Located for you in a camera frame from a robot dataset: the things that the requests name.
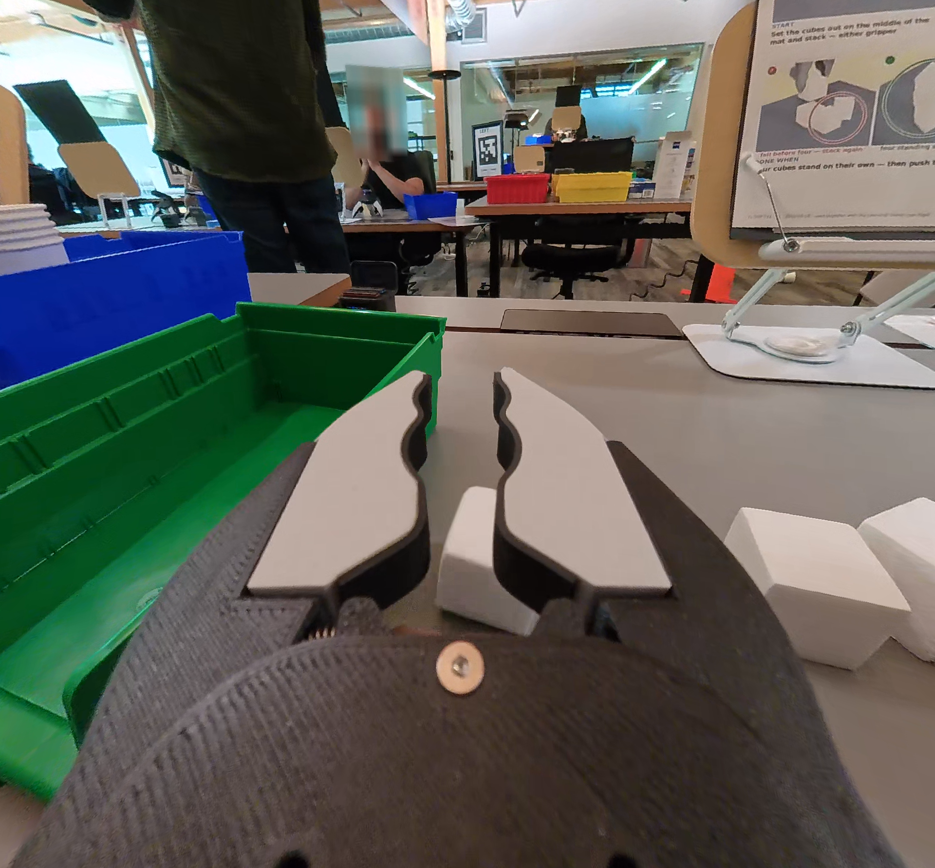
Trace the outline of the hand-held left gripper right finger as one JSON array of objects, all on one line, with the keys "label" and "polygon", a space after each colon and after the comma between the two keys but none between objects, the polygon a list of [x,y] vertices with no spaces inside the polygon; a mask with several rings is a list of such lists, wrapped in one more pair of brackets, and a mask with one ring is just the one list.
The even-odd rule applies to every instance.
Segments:
[{"label": "hand-held left gripper right finger", "polygon": [[555,600],[592,611],[658,599],[672,579],[614,458],[585,415],[513,368],[494,376],[497,581],[542,614]]}]

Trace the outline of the black office chair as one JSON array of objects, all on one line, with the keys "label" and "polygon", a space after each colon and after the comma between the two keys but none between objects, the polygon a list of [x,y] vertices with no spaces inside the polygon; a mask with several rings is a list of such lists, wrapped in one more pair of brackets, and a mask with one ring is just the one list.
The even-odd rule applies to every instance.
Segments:
[{"label": "black office chair", "polygon": [[578,280],[607,282],[606,273],[618,266],[624,242],[625,221],[619,217],[538,218],[519,259],[532,279],[558,279],[558,297],[570,300]]}]

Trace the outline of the black monitor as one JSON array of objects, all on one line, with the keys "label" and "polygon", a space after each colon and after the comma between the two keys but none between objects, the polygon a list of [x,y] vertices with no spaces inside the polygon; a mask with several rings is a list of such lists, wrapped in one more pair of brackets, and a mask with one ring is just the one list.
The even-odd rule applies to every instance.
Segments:
[{"label": "black monitor", "polygon": [[558,142],[547,148],[545,172],[629,173],[634,147],[633,137]]}]

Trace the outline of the large blue plastic bin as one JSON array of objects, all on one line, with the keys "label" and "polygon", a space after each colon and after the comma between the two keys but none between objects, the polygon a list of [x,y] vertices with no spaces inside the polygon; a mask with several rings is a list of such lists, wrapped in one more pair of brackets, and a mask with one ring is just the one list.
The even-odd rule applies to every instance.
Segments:
[{"label": "large blue plastic bin", "polygon": [[2,276],[2,388],[251,301],[239,232],[128,231],[64,246],[75,261]]}]

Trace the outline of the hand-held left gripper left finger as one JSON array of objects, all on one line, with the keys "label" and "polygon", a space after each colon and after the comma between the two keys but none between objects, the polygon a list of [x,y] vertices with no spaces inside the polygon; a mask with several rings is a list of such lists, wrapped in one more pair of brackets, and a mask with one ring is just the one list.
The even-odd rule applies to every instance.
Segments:
[{"label": "hand-held left gripper left finger", "polygon": [[430,566],[427,459],[429,373],[410,371],[347,410],[315,441],[246,591],[316,597],[327,609],[353,598],[388,608]]}]

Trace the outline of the wooden table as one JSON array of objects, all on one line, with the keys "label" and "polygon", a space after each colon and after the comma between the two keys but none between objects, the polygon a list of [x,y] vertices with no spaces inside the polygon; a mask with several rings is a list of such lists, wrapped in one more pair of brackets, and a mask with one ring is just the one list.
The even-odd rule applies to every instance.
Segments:
[{"label": "wooden table", "polygon": [[545,202],[541,205],[493,205],[486,198],[467,205],[467,214],[483,221],[489,234],[489,288],[490,298],[499,298],[503,243],[512,241],[525,244],[538,218],[559,216],[612,216],[625,221],[625,242],[621,260],[616,268],[625,267],[634,255],[637,240],[689,240],[690,203],[664,203],[656,200],[637,200],[626,203],[561,204]]},{"label": "wooden table", "polygon": [[345,234],[396,234],[396,235],[425,235],[429,233],[450,233],[454,238],[454,273],[455,291],[459,298],[469,296],[468,292],[468,258],[467,236],[468,232],[481,228],[485,223],[476,218],[463,215],[436,220],[411,220],[407,218],[379,218],[377,220],[350,219],[342,220],[341,226]]}]

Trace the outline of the small white foam cube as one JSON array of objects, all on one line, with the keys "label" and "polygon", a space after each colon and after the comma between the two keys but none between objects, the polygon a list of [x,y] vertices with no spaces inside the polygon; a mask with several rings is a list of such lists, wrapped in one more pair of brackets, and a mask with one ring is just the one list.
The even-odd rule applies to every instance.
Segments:
[{"label": "small white foam cube", "polygon": [[462,496],[441,550],[436,604],[490,628],[528,636],[539,616],[513,597],[494,569],[497,492],[471,487]]}]

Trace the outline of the green plastic bin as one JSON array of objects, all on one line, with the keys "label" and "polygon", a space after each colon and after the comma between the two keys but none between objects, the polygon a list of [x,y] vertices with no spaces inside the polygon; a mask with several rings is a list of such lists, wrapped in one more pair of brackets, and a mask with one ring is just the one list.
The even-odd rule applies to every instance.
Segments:
[{"label": "green plastic bin", "polygon": [[441,317],[240,303],[2,390],[1,777],[50,800],[141,617],[302,443]]}]

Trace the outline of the white cardboard box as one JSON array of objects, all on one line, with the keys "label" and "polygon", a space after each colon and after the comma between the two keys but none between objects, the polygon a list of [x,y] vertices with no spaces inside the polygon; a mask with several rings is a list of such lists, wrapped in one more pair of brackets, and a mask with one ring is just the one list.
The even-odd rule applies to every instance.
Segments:
[{"label": "white cardboard box", "polygon": [[659,142],[653,171],[656,201],[675,202],[681,198],[693,143],[693,134],[687,130],[669,131]]}]

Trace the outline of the black and white tag poster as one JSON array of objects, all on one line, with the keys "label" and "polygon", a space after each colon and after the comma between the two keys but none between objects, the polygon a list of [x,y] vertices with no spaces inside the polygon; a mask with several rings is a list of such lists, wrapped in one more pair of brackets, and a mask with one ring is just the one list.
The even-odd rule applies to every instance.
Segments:
[{"label": "black and white tag poster", "polygon": [[504,126],[501,120],[473,125],[472,166],[474,179],[485,181],[489,177],[503,174]]}]

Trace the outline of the printed instruction sheet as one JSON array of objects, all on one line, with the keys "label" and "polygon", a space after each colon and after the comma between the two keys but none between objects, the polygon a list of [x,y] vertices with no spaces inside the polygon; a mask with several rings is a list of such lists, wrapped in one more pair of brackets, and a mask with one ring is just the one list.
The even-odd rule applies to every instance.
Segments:
[{"label": "printed instruction sheet", "polygon": [[756,0],[731,227],[933,232],[934,0]]}]

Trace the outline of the wooden document stand white base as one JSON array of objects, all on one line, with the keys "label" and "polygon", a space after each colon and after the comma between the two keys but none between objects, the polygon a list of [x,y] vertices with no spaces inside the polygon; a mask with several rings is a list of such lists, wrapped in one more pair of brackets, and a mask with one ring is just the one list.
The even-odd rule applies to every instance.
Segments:
[{"label": "wooden document stand white base", "polygon": [[[701,254],[734,269],[762,269],[718,325],[684,335],[713,371],[737,378],[932,390],[933,374],[870,337],[876,326],[933,294],[933,232],[734,231],[732,194],[751,58],[756,0],[722,30],[711,55],[691,231]],[[922,275],[895,296],[838,327],[742,322],[789,271],[910,270]]]}]

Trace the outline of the black floor lamp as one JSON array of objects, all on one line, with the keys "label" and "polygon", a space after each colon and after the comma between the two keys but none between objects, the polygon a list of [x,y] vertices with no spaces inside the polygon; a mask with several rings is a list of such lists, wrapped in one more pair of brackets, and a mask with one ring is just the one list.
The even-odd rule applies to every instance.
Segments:
[{"label": "black floor lamp", "polygon": [[440,69],[436,68],[429,72],[429,77],[433,82],[439,82],[442,86],[442,130],[444,140],[442,166],[438,168],[438,179],[442,184],[450,183],[451,172],[451,129],[450,129],[450,90],[451,83],[461,79],[462,73],[459,69]]}]

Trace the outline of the yellow plastic bin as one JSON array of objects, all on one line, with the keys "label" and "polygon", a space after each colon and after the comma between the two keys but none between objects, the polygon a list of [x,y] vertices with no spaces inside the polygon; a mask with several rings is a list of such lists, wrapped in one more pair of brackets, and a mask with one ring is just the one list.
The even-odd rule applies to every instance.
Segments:
[{"label": "yellow plastic bin", "polygon": [[632,172],[554,173],[552,191],[561,204],[625,203]]}]

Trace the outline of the stack of white trays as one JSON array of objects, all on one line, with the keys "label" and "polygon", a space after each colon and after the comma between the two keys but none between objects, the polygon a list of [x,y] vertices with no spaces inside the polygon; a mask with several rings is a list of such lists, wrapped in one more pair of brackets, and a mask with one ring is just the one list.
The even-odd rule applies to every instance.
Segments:
[{"label": "stack of white trays", "polygon": [[42,204],[1,206],[1,276],[69,263],[64,238]]}]

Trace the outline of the small blue plastic bin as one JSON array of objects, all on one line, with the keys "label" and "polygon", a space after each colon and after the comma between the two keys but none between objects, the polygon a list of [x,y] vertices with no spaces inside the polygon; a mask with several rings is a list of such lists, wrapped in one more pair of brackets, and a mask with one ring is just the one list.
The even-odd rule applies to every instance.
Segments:
[{"label": "small blue plastic bin", "polygon": [[411,221],[450,219],[457,214],[458,196],[451,191],[421,195],[406,194],[403,204]]}]

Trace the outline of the medium white foam cube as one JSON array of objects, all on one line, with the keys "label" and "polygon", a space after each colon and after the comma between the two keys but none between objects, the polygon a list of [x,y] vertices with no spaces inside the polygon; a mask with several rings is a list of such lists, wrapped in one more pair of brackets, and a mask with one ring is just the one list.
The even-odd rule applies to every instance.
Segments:
[{"label": "medium white foam cube", "polygon": [[934,662],[934,501],[917,498],[869,517],[858,527],[910,605],[894,635],[908,652]]},{"label": "medium white foam cube", "polygon": [[855,671],[911,617],[896,582],[847,524],[742,508],[724,542],[802,660]]}]

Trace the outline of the red plastic bin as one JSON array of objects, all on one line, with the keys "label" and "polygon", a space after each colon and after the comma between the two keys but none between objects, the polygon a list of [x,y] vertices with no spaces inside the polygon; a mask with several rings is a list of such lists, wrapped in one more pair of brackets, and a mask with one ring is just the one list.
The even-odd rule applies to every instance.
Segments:
[{"label": "red plastic bin", "polygon": [[509,173],[488,177],[486,201],[493,205],[541,205],[548,200],[550,173]]}]

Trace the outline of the black card case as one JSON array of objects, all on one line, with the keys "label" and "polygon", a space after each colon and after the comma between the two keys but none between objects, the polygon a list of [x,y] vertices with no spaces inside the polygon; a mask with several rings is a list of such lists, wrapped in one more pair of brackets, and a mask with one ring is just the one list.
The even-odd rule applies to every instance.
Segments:
[{"label": "black card case", "polygon": [[399,287],[398,268],[391,261],[353,261],[351,285],[340,295],[343,309],[394,313]]}]

